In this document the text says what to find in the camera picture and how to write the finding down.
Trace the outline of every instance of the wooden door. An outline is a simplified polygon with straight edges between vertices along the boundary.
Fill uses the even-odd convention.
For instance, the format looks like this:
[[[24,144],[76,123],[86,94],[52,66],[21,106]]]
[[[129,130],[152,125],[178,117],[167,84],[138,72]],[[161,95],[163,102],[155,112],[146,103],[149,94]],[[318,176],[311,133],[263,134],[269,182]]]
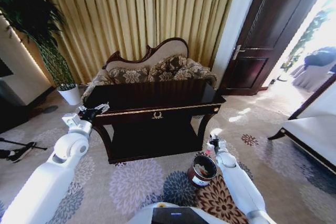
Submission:
[[[253,95],[316,0],[253,0],[219,92]]]

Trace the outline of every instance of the lower table shelf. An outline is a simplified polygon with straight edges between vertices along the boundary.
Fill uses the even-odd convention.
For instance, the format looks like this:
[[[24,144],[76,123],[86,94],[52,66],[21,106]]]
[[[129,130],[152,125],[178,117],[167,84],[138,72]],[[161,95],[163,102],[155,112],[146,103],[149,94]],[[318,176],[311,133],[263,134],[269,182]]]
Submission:
[[[200,140],[187,120],[114,124],[110,164],[196,152]]]

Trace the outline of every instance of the table top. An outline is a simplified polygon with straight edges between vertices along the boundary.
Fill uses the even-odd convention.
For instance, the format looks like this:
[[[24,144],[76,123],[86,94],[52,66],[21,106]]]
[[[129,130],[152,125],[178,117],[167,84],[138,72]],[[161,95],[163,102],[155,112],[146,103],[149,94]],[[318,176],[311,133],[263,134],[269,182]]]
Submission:
[[[94,108],[109,102],[111,112],[222,104],[225,99],[202,79],[96,86],[84,103]]]

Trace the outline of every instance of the potted plant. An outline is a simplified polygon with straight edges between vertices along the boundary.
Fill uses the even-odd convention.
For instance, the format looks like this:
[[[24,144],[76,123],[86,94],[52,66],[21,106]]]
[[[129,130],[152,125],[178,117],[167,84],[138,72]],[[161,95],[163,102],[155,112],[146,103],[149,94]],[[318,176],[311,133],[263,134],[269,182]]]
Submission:
[[[9,22],[7,30],[15,28],[36,43],[59,93],[70,105],[78,104],[78,87],[54,38],[61,32],[58,25],[65,22],[55,4],[50,0],[0,0],[0,11]]]

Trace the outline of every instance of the gold curtain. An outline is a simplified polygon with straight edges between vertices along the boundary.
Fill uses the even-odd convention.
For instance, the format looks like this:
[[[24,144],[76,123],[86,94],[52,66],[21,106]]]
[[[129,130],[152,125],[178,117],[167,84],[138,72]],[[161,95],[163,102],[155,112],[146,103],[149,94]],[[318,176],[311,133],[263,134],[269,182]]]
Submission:
[[[58,38],[60,52],[79,83],[92,80],[109,56],[119,50],[139,60],[146,45],[170,37],[189,45],[190,58],[211,66],[231,0],[53,0],[66,25]]]

